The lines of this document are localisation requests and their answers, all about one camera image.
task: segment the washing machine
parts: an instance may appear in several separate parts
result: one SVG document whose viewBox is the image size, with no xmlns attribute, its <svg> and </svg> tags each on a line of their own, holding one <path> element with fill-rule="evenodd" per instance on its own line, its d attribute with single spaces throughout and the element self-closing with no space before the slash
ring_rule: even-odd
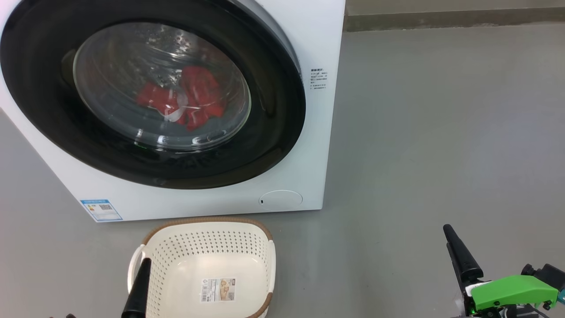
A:
<svg viewBox="0 0 565 318">
<path fill-rule="evenodd" d="M 3 0 L 0 106 L 97 222 L 321 209 L 344 7 Z"/>
</svg>

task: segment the round glass door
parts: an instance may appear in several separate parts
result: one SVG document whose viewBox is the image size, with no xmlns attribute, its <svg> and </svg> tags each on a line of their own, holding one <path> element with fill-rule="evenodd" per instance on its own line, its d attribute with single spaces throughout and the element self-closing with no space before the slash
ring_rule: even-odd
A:
<svg viewBox="0 0 565 318">
<path fill-rule="evenodd" d="M 73 77 L 98 119 L 156 149 L 216 147 L 251 111 L 247 82 L 221 50 L 163 24 L 124 23 L 95 33 L 77 51 Z"/>
</svg>

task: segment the laundry basket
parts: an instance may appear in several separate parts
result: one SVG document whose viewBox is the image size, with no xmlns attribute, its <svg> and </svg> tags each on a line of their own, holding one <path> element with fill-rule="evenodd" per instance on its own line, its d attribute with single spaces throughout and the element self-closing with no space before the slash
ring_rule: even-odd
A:
<svg viewBox="0 0 565 318">
<path fill-rule="evenodd" d="M 154 229 L 132 256 L 151 258 L 147 318 L 265 317 L 275 287 L 271 233 L 258 221 L 205 217 Z"/>
</svg>

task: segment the wall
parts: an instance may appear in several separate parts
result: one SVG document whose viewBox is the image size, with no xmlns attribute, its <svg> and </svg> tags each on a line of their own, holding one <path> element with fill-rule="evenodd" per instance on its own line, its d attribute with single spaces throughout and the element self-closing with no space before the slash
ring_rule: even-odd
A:
<svg viewBox="0 0 565 318">
<path fill-rule="evenodd" d="M 347 0 L 349 15 L 559 6 L 565 0 Z"/>
</svg>

